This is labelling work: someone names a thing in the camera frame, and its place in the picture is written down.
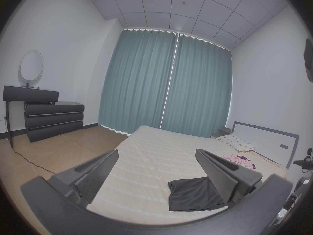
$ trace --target white headboard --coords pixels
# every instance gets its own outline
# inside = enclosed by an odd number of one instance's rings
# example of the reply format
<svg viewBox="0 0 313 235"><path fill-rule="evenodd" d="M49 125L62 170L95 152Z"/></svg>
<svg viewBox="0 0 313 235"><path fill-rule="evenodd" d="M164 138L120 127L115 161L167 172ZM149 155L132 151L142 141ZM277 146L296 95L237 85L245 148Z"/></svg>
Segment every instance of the white headboard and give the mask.
<svg viewBox="0 0 313 235"><path fill-rule="evenodd" d="M239 122L234 122L232 133L254 145L258 154L287 169L299 141L296 134Z"/></svg>

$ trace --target teal curtain panel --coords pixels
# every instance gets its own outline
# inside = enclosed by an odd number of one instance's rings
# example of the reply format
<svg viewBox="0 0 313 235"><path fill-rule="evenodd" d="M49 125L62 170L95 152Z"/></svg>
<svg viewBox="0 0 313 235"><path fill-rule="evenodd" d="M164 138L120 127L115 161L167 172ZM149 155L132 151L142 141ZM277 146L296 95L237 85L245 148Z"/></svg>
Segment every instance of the teal curtain panel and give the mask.
<svg viewBox="0 0 313 235"><path fill-rule="evenodd" d="M161 129L209 138L225 126L231 90L231 52L180 35Z"/></svg>
<svg viewBox="0 0 313 235"><path fill-rule="evenodd" d="M123 30L104 80L99 125L133 133L141 125L159 128L177 35Z"/></svg>

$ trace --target floor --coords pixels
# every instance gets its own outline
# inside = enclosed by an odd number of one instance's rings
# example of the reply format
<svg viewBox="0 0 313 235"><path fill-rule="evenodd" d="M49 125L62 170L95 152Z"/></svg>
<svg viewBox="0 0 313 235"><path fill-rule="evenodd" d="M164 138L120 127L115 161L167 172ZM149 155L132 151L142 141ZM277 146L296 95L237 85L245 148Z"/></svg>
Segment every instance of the floor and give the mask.
<svg viewBox="0 0 313 235"><path fill-rule="evenodd" d="M14 150L29 161L54 173L81 164L104 152L115 149L127 135L96 126L30 143L27 135L13 137ZM53 174L27 162L14 153L7 139L0 140L0 179L18 211L40 233L50 234L37 220L26 203L20 186L42 176L46 180Z"/></svg>

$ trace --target bed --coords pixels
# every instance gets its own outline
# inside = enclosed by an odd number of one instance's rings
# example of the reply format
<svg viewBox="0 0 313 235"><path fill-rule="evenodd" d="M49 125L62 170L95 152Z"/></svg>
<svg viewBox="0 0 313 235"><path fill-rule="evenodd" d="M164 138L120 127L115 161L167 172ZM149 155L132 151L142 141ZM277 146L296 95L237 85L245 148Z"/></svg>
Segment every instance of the bed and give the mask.
<svg viewBox="0 0 313 235"><path fill-rule="evenodd" d="M118 147L119 159L87 209L112 219L138 224L175 224L221 212L168 210L168 182L206 177L195 158L204 149L218 156L246 156L263 175L287 178L286 167L256 152L239 152L218 140L141 126Z"/></svg>

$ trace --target dark gray garment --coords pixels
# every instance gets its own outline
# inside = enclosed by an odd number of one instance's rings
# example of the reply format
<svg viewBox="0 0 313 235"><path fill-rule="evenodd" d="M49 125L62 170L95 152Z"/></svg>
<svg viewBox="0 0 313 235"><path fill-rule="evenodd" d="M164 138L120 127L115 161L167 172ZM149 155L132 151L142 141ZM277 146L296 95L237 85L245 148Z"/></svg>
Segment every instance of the dark gray garment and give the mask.
<svg viewBox="0 0 313 235"><path fill-rule="evenodd" d="M170 211L204 211L226 206L208 177L178 179L168 183L172 190L168 201Z"/></svg>

